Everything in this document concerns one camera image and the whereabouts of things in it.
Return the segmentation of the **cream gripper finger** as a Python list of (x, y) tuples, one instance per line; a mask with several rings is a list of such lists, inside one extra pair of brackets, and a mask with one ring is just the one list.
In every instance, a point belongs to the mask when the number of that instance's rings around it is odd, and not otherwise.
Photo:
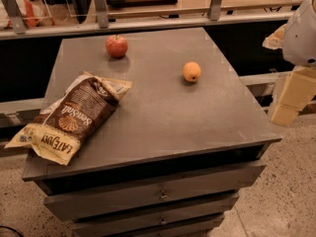
[(272, 34), (265, 38), (263, 47), (268, 49), (279, 49), (283, 46), (283, 35), (286, 25), (280, 26)]
[(285, 77), (280, 95), (276, 98), (271, 122), (281, 126), (290, 125), (315, 96), (316, 68), (295, 66)]

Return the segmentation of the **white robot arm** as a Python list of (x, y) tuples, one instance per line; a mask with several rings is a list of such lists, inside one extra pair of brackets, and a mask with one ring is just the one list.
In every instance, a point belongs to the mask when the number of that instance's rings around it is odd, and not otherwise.
[(283, 59), (294, 65), (271, 114), (272, 123), (288, 126), (316, 96), (316, 0), (304, 0), (263, 47), (280, 48)]

